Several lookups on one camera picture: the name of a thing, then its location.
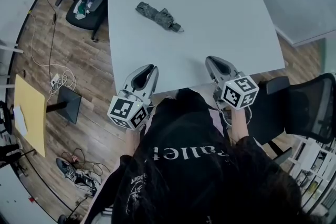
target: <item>yellow desk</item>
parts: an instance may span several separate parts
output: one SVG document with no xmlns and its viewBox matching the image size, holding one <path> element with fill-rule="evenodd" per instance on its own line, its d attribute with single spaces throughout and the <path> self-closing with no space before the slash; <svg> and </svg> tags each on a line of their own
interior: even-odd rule
<svg viewBox="0 0 336 224">
<path fill-rule="evenodd" d="M 16 75 L 14 107 L 18 105 L 21 108 L 28 131 L 24 138 L 39 154 L 45 157 L 46 98 L 23 78 Z"/>
</svg>

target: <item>black pole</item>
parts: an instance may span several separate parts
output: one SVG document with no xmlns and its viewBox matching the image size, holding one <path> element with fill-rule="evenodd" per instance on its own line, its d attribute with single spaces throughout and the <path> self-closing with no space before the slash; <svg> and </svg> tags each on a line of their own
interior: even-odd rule
<svg viewBox="0 0 336 224">
<path fill-rule="evenodd" d="M 64 101 L 64 102 L 60 102 L 57 104 L 51 104 L 47 106 L 47 113 L 51 112 L 51 111 L 55 111 L 58 109 L 64 109 L 67 107 L 68 102 Z"/>
</svg>

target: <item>chair backrest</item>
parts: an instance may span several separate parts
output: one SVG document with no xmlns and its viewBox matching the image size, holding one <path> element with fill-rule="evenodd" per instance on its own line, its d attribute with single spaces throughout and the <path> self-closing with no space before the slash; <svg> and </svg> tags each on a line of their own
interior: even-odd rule
<svg viewBox="0 0 336 224">
<path fill-rule="evenodd" d="M 336 135 L 336 80 L 331 73 L 282 90 L 285 130 L 328 144 Z"/>
</svg>

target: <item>tabletop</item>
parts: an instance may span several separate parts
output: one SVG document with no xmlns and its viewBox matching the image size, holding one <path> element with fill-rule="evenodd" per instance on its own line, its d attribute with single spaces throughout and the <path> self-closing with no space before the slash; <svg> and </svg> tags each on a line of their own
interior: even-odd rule
<svg viewBox="0 0 336 224">
<path fill-rule="evenodd" d="M 164 30 L 136 10 L 144 1 L 167 8 L 184 32 Z M 211 81 L 207 56 L 255 74 L 284 68 L 276 31 L 263 0 L 108 0 L 110 48 L 117 91 L 140 66 L 159 68 L 156 93 Z"/>
<path fill-rule="evenodd" d="M 21 108 L 28 131 L 24 138 L 39 154 L 45 157 L 46 98 L 17 74 L 14 107 L 18 105 Z M 19 130 L 17 122 L 15 122 L 15 127 Z"/>
</svg>

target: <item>white paper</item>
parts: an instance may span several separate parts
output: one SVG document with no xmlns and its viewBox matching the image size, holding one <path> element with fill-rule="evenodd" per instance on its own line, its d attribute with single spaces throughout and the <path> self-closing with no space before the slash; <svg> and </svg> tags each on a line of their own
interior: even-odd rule
<svg viewBox="0 0 336 224">
<path fill-rule="evenodd" d="M 14 111 L 14 120 L 17 123 L 17 126 L 19 128 L 18 131 L 20 132 L 22 136 L 27 135 L 28 131 L 27 131 L 25 119 L 23 117 L 20 106 L 14 107 L 13 111 Z"/>
</svg>

